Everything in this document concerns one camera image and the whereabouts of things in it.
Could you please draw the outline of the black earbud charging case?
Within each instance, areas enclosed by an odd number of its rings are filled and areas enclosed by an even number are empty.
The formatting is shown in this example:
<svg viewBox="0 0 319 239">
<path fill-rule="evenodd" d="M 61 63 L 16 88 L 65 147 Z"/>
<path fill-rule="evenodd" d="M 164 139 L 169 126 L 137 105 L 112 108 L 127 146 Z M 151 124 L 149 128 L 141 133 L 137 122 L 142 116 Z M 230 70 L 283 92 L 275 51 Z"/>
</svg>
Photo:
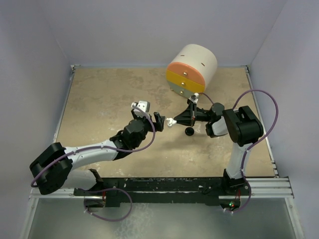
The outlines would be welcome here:
<svg viewBox="0 0 319 239">
<path fill-rule="evenodd" d="M 187 128 L 185 129 L 185 134 L 186 134 L 187 136 L 192 136 L 192 135 L 194 135 L 194 133 L 195 133 L 195 131 L 194 131 L 194 129 L 193 129 L 192 127 L 187 127 Z"/>
</svg>

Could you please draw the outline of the white earbud charging case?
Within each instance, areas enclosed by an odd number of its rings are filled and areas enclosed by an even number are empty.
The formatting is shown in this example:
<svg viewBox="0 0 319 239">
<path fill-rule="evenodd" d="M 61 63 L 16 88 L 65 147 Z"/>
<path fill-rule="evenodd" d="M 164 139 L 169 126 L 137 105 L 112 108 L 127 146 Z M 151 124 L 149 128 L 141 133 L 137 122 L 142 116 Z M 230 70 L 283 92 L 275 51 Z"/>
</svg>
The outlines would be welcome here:
<svg viewBox="0 0 319 239">
<path fill-rule="evenodd" d="M 177 121 L 173 118 L 166 118 L 167 121 L 167 127 L 172 128 L 175 124 L 177 124 Z"/>
</svg>

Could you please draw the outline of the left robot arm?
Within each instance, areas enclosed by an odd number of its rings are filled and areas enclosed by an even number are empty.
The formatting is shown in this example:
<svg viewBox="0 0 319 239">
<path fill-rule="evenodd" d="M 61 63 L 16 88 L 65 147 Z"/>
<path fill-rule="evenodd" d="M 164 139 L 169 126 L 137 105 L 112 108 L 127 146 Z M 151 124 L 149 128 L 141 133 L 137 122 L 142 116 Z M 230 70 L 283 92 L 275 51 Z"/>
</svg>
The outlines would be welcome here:
<svg viewBox="0 0 319 239">
<path fill-rule="evenodd" d="M 33 175 L 32 188 L 38 188 L 42 195 L 51 194 L 60 189 L 71 171 L 79 167 L 101 161 L 115 161 L 128 155 L 145 150 L 141 143 L 148 132 L 162 132 L 165 117 L 154 113 L 155 120 L 143 113 L 141 116 L 132 110 L 133 119 L 116 135 L 100 143 L 64 147 L 61 143 L 52 143 L 29 166 Z"/>
</svg>

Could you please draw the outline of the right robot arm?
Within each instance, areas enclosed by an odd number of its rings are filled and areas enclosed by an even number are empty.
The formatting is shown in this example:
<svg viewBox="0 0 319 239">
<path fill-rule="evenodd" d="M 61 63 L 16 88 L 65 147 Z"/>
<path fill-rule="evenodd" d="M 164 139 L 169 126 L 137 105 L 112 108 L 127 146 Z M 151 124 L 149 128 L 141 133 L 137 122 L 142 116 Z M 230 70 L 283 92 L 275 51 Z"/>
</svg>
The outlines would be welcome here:
<svg viewBox="0 0 319 239">
<path fill-rule="evenodd" d="M 207 136 L 230 136 L 233 147 L 229 163 L 223 172 L 221 188 L 225 194 L 233 195 L 245 183 L 243 175 L 250 155 L 248 148 L 263 135 L 263 126 L 249 106 L 226 110 L 223 104 L 215 103 L 205 110 L 198 108 L 191 100 L 187 103 L 188 107 L 182 113 L 166 119 L 167 126 L 186 126 L 186 131 L 189 131 L 187 134 L 192 135 L 194 123 L 201 121 L 206 122 Z"/>
</svg>

